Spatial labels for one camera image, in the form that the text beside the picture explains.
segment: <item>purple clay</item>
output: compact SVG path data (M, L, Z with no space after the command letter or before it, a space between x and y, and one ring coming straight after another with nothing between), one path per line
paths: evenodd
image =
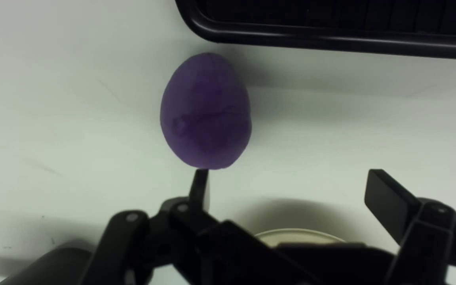
M161 101L167 145L186 164L218 169L247 147L251 123L245 85L216 53L185 60L171 75Z

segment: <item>purple egg-shaped object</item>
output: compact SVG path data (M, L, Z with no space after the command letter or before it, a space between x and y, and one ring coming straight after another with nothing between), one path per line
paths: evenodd
M164 88L159 118L172 151L201 169L232 164L251 131L247 88L216 53L190 56L175 69Z

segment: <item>white surface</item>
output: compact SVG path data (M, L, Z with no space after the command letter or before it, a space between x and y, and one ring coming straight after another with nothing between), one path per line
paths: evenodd
M186 191L193 169L164 143L158 105L202 50L232 60L253 105L247 151L210 175L215 216L332 219L351 224L332 234L394 250L362 204L368 167L456 205L456 60L218 45L172 0L0 0L1 257L96 240L117 210Z

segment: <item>purple ball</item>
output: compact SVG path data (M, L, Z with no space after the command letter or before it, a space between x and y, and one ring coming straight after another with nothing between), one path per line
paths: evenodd
M218 169L247 147L251 123L245 85L216 53L185 60L161 101L161 129L174 153L194 167Z

